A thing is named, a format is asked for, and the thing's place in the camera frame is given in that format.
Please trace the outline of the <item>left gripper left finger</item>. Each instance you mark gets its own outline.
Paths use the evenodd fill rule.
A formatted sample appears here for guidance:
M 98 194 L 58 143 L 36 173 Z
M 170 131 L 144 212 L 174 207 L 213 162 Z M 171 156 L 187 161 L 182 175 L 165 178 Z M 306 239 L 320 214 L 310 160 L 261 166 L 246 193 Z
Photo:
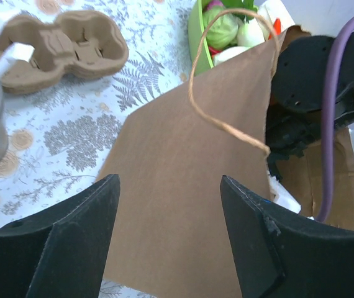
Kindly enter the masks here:
M 120 195 L 110 174 L 0 228 L 0 297 L 97 297 Z

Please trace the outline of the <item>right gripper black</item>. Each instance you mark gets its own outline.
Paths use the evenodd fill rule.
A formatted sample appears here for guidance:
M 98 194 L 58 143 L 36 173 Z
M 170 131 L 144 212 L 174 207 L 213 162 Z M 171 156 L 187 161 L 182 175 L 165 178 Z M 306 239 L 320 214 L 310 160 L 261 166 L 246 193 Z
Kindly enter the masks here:
M 304 150 L 320 140 L 320 111 L 295 113 L 281 105 L 269 106 L 265 140 L 271 150 L 267 159 L 270 174 L 281 180 L 276 163 L 291 156 L 304 156 Z

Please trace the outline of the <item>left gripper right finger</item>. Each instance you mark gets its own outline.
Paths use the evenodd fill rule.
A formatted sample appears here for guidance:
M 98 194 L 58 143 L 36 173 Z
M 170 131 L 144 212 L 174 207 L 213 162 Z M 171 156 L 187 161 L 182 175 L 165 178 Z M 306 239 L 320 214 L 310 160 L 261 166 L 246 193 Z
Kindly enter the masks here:
M 354 297 L 354 231 L 291 212 L 228 176 L 220 194 L 244 297 Z

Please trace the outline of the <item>brown paper bag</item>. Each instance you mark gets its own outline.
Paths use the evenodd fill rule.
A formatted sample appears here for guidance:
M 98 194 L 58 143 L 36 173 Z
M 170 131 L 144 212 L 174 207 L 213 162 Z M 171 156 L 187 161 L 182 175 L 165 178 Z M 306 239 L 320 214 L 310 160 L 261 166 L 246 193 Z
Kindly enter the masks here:
M 354 19 L 327 60 L 321 137 L 278 161 L 278 180 L 313 200 L 315 221 L 354 231 L 354 152 L 336 131 L 335 98 Z M 120 198 L 104 278 L 157 297 L 244 297 L 222 207 L 228 176 L 273 202 L 266 116 L 282 51 L 310 37 L 294 25 L 131 113 L 99 177 L 118 174 Z

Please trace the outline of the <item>brown pulp cup carrier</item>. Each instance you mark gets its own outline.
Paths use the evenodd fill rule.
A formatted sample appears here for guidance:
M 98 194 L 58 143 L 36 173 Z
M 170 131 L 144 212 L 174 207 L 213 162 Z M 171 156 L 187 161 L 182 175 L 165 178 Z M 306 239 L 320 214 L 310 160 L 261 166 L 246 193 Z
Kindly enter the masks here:
M 18 61 L 2 78 L 7 93 L 28 94 L 57 84 L 63 75 L 98 79 L 120 71 L 129 49 L 117 24 L 94 10 L 67 11 L 52 23 L 19 14 L 0 36 L 0 54 L 12 42 L 35 48 L 30 61 Z

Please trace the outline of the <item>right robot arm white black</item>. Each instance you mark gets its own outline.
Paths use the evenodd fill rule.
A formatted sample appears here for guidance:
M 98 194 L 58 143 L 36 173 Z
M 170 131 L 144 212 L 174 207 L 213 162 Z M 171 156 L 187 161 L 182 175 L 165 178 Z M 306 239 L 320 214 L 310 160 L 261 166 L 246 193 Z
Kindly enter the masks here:
M 315 35 L 292 41 L 281 52 L 271 82 L 266 116 L 266 145 L 271 153 L 268 167 L 281 179 L 276 163 L 304 150 L 321 137 L 321 110 L 325 71 L 333 37 Z M 345 47 L 340 65 L 336 98 L 336 131 L 354 123 L 354 32 Z

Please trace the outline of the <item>green leafy lettuce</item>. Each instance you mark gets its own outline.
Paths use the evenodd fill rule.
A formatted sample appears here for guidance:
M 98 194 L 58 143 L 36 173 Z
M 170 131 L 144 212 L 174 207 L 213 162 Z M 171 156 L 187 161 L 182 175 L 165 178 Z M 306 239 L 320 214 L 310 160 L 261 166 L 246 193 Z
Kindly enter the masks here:
M 235 46 L 235 47 L 230 47 L 228 49 L 223 50 L 220 53 L 215 54 L 212 57 L 212 62 L 214 66 L 217 66 L 245 51 L 247 51 L 249 47 L 243 47 L 243 46 Z

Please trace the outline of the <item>white radish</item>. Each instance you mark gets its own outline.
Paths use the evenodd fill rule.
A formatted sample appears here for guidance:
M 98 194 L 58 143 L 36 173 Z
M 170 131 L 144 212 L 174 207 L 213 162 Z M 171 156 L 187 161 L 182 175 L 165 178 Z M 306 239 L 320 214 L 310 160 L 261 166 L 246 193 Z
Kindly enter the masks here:
M 255 19 L 244 22 L 239 27 L 236 39 L 238 46 L 247 48 L 255 47 L 265 41 L 261 27 Z

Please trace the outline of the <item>round green cabbage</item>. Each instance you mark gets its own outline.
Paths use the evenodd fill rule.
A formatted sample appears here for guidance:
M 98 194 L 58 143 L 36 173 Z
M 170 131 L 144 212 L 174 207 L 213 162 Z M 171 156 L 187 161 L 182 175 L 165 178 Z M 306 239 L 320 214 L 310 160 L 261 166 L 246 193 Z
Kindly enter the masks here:
M 207 27 L 218 13 L 224 11 L 221 6 L 214 6 L 202 13 L 204 27 Z M 239 24 L 231 13 L 219 17 L 209 29 L 206 38 L 208 46 L 215 50 L 223 50 L 230 45 L 237 35 Z

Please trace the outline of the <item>green vegetable tray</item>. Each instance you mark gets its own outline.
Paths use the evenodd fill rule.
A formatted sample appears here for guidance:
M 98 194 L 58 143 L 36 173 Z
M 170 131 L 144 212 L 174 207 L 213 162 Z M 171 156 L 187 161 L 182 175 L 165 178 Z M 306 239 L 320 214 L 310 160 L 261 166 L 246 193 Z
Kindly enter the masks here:
M 197 50 L 199 48 L 199 42 L 204 31 L 204 22 L 202 18 L 202 11 L 211 0 L 197 0 L 191 10 L 188 19 L 188 40 L 191 60 L 194 61 Z M 202 45 L 202 52 L 199 56 L 199 60 L 194 72 L 195 75 L 199 75 L 213 67 L 211 54 L 208 49 L 207 41 L 205 40 Z

